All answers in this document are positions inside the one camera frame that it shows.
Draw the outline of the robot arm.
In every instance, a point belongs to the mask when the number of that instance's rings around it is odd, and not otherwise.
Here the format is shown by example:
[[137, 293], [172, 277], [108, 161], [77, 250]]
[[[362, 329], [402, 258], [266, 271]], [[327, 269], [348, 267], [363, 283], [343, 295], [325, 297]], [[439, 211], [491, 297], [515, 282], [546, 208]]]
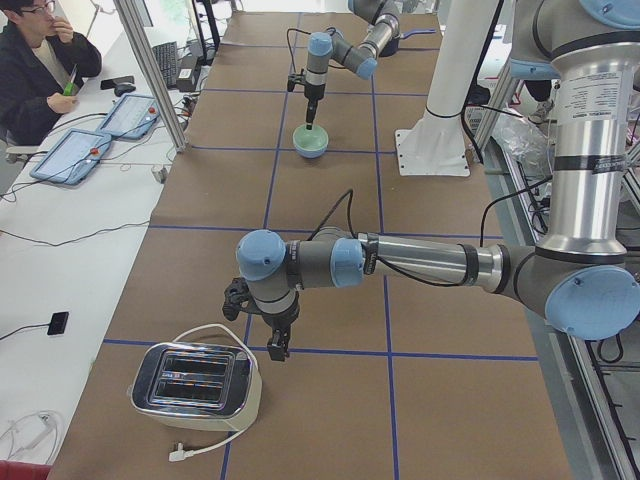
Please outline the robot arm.
[[313, 32], [307, 45], [306, 67], [299, 73], [288, 75], [287, 90], [296, 85], [304, 87], [308, 101], [304, 127], [311, 130], [319, 102], [324, 98], [325, 85], [331, 60], [364, 80], [371, 78], [377, 68], [377, 59], [387, 44], [400, 33], [400, 12], [393, 1], [354, 0], [348, 2], [351, 13], [370, 26], [368, 34], [358, 45], [352, 45], [334, 27]]
[[383, 264], [428, 285], [510, 297], [577, 338], [618, 334], [639, 312], [639, 284], [615, 232], [638, 64], [637, 2], [519, 2], [513, 74], [560, 81], [547, 234], [533, 247], [473, 247], [326, 225], [306, 241], [253, 231], [238, 244], [240, 274], [226, 289], [224, 316], [261, 316], [272, 330], [269, 355], [282, 361], [302, 290], [355, 286]]

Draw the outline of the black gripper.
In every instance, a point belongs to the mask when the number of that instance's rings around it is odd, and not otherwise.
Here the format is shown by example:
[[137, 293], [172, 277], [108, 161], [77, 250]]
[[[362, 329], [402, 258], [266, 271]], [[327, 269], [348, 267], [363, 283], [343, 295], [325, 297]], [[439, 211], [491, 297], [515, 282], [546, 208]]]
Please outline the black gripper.
[[312, 130], [317, 113], [318, 101], [324, 98], [326, 73], [316, 73], [302, 69], [299, 73], [291, 73], [287, 78], [287, 91], [292, 92], [296, 85], [304, 87], [304, 96], [308, 100], [305, 114], [305, 128]]
[[242, 277], [234, 278], [224, 291], [223, 316], [235, 321], [239, 314], [260, 315], [272, 329], [267, 350], [272, 361], [285, 361], [289, 356], [291, 325], [300, 312], [299, 293], [288, 289], [275, 300], [260, 299]]

